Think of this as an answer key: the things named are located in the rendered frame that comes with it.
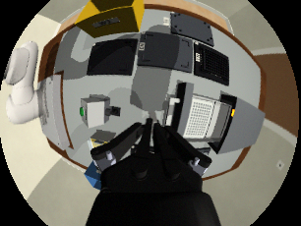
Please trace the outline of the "yellow open-top bin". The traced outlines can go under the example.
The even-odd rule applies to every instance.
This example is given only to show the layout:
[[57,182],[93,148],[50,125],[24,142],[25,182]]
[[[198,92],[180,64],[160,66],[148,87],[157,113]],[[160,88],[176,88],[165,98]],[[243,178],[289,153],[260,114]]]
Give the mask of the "yellow open-top bin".
[[139,32],[144,11],[144,0],[90,0],[75,26],[93,38]]

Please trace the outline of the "blue open-top bin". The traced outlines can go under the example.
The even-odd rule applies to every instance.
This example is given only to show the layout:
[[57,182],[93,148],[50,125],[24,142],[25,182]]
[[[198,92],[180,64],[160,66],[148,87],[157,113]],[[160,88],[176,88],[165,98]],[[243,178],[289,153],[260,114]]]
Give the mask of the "blue open-top bin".
[[101,189],[101,182],[99,182],[101,172],[96,169],[93,161],[90,164],[89,168],[84,173],[84,175],[86,176],[86,178],[94,188],[98,190]]

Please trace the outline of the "grey bench mat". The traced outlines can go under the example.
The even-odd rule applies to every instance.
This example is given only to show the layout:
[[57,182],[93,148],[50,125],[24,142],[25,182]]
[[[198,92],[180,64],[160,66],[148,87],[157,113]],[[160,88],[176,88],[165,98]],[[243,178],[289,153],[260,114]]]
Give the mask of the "grey bench mat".
[[[169,18],[169,26],[163,25],[163,18]],[[196,96],[220,101],[222,94],[233,95],[259,107],[260,68],[241,46],[220,30],[211,26],[214,47],[210,46],[210,48],[226,55],[229,59],[229,86],[194,75],[194,42],[200,41],[189,37],[186,38],[193,40],[192,74],[165,68],[138,66],[142,31],[173,34],[171,33],[171,13],[145,9],[139,32],[115,33],[93,38],[82,29],[74,27],[62,36],[53,74],[64,71],[64,113],[74,148],[68,146],[66,152],[69,158],[86,167],[89,167],[92,162],[87,140],[93,133],[103,132],[118,136],[136,122],[144,125],[150,112],[156,113],[156,119],[164,127],[169,97],[176,98],[178,83],[194,84],[193,95]],[[94,43],[126,38],[138,39],[132,76],[87,76],[90,52]],[[90,96],[110,99],[109,109],[112,110],[112,106],[120,107],[120,117],[111,115],[105,124],[88,128],[80,115],[80,107],[81,98],[90,98]],[[208,157],[212,162],[202,178],[231,169],[242,150],[243,148],[216,154],[211,149]]]

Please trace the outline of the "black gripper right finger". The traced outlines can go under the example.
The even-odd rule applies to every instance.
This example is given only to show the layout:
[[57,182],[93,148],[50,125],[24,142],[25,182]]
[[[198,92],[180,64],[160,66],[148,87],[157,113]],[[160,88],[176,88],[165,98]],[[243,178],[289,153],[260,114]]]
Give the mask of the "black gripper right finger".
[[176,179],[182,170],[180,160],[202,177],[211,165],[211,158],[197,151],[171,126],[162,127],[155,112],[152,112],[152,116],[153,149],[154,153],[160,153],[164,176],[170,180]]

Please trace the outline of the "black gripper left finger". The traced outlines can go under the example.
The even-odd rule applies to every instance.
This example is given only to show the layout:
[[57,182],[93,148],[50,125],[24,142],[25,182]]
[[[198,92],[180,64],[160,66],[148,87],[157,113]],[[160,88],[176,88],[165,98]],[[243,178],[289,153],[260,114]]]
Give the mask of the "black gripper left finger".
[[144,178],[148,170],[152,124],[153,116],[150,112],[144,125],[137,122],[108,143],[92,148],[90,154],[96,169],[102,172],[117,163],[141,138],[131,163],[131,174],[135,178]]

